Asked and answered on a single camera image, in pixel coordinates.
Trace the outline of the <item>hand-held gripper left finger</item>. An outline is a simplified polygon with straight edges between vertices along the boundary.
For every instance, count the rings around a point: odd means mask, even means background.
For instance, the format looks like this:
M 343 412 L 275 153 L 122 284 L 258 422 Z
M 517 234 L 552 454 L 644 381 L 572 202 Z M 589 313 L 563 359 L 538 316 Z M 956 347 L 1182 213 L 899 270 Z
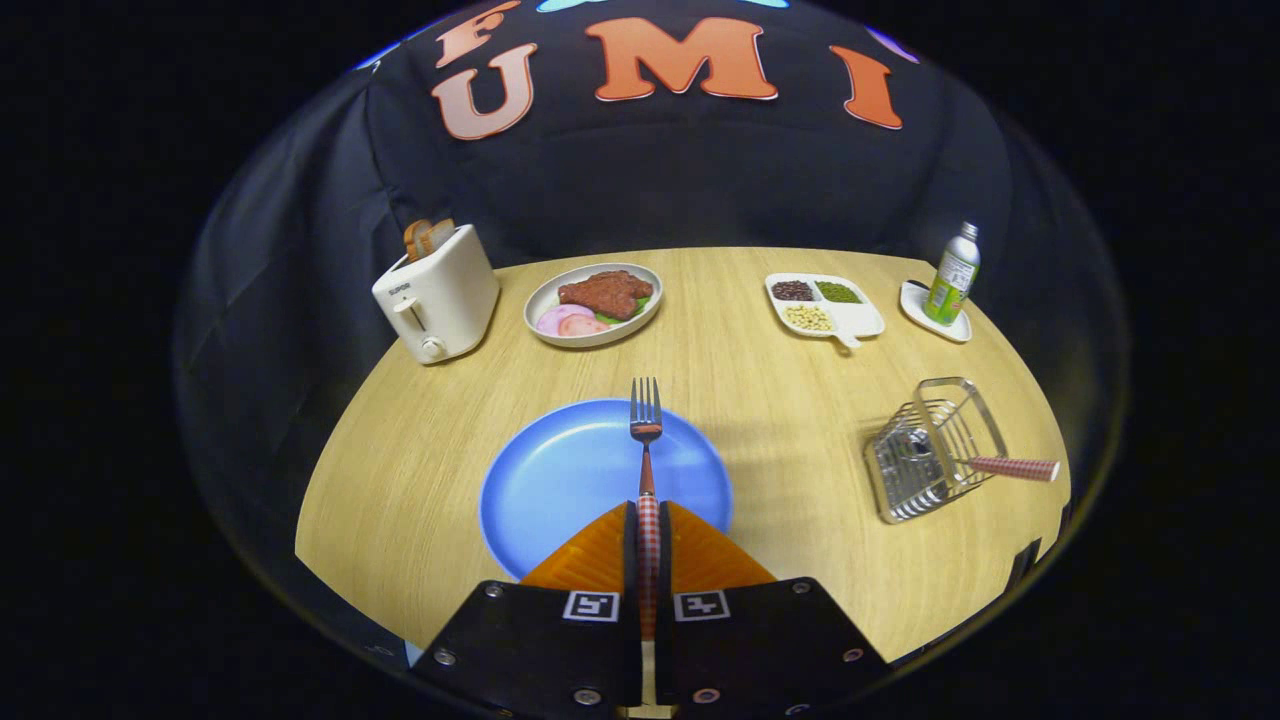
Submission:
M 484 719 L 623 719 L 641 703 L 637 510 L 600 518 L 607 591 L 485 580 L 410 669 Z

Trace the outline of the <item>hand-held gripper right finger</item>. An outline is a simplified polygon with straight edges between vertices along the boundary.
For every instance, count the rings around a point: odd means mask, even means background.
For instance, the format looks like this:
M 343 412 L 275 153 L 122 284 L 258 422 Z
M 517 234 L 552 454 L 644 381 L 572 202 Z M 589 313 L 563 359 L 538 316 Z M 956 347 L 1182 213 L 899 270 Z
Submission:
M 657 698 L 676 719 L 810 719 L 890 664 L 812 577 L 776 579 L 695 512 L 660 505 Z

